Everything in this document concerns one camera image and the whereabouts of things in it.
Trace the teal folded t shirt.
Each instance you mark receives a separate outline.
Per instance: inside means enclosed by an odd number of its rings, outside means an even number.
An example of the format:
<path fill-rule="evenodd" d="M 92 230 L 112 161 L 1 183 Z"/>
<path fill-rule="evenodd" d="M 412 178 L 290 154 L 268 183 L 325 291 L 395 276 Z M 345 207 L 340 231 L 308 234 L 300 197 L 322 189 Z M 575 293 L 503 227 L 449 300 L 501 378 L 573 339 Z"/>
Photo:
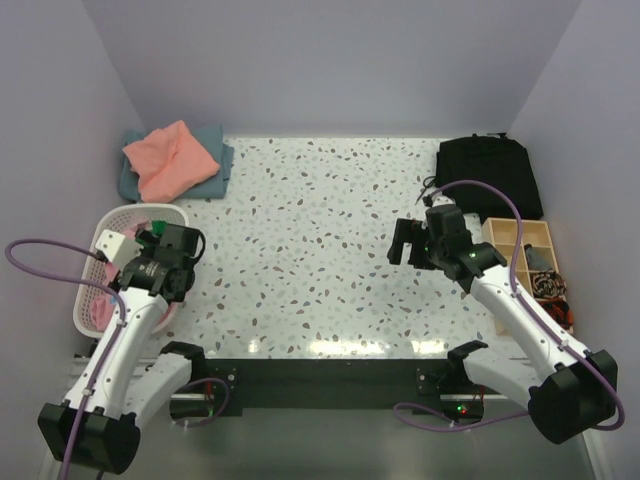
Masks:
<path fill-rule="evenodd" d="M 130 131 L 122 152 L 118 192 L 125 200 L 170 203 L 226 194 L 234 150 L 219 125 L 191 130 L 180 120 L 147 134 Z"/>

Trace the wooden compartment tray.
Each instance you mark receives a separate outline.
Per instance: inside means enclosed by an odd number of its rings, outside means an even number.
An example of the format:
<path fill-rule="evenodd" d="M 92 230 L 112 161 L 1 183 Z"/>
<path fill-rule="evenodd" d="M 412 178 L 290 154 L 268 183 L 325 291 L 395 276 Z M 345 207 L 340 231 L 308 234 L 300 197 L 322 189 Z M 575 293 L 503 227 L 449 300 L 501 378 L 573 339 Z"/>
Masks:
<path fill-rule="evenodd" d="M 536 248 L 553 267 L 552 270 L 555 270 L 560 274 L 559 266 L 548 224 L 540 220 L 524 220 L 522 222 L 522 227 L 523 236 L 516 259 L 516 279 L 539 303 L 541 300 L 546 299 L 535 298 L 532 295 L 531 287 L 531 274 L 539 271 L 531 271 L 529 269 L 525 257 L 524 245 L 531 244 Z M 496 247 L 496 249 L 505 257 L 508 265 L 511 265 L 511 260 L 514 256 L 513 251 L 516 244 L 517 232 L 517 222 L 515 219 L 489 217 L 482 225 L 483 239 Z"/>

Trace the patterned black item in tray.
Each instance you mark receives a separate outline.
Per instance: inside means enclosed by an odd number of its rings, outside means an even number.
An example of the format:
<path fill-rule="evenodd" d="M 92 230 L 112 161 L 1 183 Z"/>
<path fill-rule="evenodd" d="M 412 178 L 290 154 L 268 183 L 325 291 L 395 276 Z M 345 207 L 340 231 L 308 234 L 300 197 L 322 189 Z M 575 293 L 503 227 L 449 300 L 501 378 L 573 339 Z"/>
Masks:
<path fill-rule="evenodd" d="M 555 270 L 533 272 L 531 274 L 532 295 L 538 299 L 557 299 L 567 293 L 564 278 Z"/>

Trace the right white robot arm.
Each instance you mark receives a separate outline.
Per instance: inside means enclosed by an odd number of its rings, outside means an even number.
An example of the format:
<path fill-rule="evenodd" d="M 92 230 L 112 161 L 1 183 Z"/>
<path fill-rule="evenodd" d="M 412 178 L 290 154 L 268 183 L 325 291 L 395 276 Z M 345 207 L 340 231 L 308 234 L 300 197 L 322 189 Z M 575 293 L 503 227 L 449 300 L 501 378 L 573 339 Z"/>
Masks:
<path fill-rule="evenodd" d="M 400 264 L 405 248 L 411 266 L 443 272 L 489 310 L 529 361 L 522 365 L 470 341 L 448 351 L 443 384 L 459 393 L 482 385 L 506 396 L 554 444 L 622 419 L 614 358 L 592 352 L 550 317 L 492 244 L 473 241 L 458 207 L 433 207 L 423 221 L 397 220 L 390 264 Z"/>

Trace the black folded garment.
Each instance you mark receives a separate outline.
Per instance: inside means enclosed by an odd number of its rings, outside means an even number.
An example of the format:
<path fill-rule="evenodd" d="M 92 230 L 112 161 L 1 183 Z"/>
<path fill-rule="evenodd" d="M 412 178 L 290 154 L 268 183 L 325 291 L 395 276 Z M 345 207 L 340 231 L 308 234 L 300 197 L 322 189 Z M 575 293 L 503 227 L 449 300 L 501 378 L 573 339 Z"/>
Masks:
<path fill-rule="evenodd" d="M 436 155 L 435 185 L 441 187 L 460 180 L 475 180 L 498 189 L 526 220 L 543 217 L 528 152 L 513 139 L 472 135 L 442 142 Z M 451 187 L 444 194 L 464 213 L 475 213 L 481 219 L 513 216 L 501 198 L 478 186 Z"/>

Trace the green t shirt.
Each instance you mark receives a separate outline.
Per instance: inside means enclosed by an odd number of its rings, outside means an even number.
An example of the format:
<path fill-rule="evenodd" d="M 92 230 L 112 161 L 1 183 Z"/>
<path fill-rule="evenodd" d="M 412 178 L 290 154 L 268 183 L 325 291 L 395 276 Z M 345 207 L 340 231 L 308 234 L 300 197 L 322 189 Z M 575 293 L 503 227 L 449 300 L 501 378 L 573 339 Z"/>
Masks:
<path fill-rule="evenodd" d="M 167 227 L 167 222 L 162 220 L 153 220 L 150 223 L 150 232 L 155 237 L 162 237 Z"/>

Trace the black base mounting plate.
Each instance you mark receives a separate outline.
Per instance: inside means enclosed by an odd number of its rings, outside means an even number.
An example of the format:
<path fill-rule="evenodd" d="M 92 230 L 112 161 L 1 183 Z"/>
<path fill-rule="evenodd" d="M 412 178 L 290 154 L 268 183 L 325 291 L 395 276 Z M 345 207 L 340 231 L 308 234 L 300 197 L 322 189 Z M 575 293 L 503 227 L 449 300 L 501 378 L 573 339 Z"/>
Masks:
<path fill-rule="evenodd" d="M 401 402 L 474 420 L 491 389 L 453 376 L 445 359 L 209 360 L 208 375 L 230 390 L 225 416 L 246 409 L 390 410 Z"/>

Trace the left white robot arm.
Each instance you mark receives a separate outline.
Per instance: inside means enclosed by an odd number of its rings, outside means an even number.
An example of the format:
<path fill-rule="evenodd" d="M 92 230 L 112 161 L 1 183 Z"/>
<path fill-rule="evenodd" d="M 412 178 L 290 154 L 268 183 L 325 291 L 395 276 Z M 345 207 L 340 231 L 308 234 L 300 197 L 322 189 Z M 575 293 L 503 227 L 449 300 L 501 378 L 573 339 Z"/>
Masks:
<path fill-rule="evenodd" d="M 123 473 L 136 455 L 144 423 L 179 388 L 196 392 L 205 385 L 204 351 L 184 342 L 167 344 L 139 382 L 131 382 L 158 322 L 193 287 L 205 248 L 200 230 L 176 224 L 159 234 L 141 229 L 129 238 L 105 230 L 98 237 L 96 258 L 119 273 L 107 287 L 116 306 L 76 383 L 60 404 L 45 404 L 38 417 L 61 463 L 59 478 L 67 478 L 72 465 Z"/>

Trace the orange black item in tray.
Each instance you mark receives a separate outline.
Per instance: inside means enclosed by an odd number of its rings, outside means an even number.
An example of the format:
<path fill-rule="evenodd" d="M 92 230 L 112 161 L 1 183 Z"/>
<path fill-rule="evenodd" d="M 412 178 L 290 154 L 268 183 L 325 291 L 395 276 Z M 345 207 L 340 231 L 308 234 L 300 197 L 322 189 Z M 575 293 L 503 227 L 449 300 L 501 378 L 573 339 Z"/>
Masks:
<path fill-rule="evenodd" d="M 563 329 L 569 331 L 573 328 L 573 312 L 564 299 L 546 299 L 541 300 L 539 304 Z"/>

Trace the salmon folded t shirt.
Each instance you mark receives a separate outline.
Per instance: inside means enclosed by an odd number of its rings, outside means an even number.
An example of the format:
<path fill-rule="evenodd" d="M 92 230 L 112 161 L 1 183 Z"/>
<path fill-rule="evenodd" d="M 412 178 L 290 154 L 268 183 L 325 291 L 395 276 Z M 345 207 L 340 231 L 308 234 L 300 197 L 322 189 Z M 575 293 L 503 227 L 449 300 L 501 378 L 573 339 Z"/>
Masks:
<path fill-rule="evenodd" d="M 216 176 L 221 166 L 183 120 L 153 130 L 122 149 L 145 203 L 170 203 Z"/>

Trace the grey item in tray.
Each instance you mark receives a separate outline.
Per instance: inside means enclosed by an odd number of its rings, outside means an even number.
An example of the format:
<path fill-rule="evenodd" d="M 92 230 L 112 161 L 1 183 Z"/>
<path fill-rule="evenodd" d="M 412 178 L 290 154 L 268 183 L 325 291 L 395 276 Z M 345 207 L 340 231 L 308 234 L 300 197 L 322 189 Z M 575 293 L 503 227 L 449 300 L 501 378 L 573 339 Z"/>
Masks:
<path fill-rule="evenodd" d="M 524 252 L 527 265 L 531 271 L 549 271 L 553 269 L 542 254 L 531 244 L 524 245 Z"/>

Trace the pink t shirt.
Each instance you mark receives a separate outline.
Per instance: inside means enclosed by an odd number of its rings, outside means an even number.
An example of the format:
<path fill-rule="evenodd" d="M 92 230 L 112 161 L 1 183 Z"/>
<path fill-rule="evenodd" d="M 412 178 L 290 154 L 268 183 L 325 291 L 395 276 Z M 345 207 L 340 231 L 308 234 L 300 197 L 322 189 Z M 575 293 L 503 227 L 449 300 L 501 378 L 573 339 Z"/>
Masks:
<path fill-rule="evenodd" d="M 129 239 L 134 239 L 139 228 L 146 228 L 148 226 L 148 222 L 130 225 L 122 231 L 122 234 Z M 110 262 L 107 262 L 104 266 L 104 272 L 105 280 L 103 281 L 103 284 L 108 285 L 116 278 L 119 270 Z M 92 301 L 90 306 L 90 319 L 97 332 L 103 332 L 106 329 L 116 305 L 116 300 L 107 293 L 101 293 Z M 172 318 L 175 316 L 175 309 L 175 305 L 169 306 L 165 315 L 160 319 L 158 328 L 164 327 L 168 322 L 172 320 Z"/>

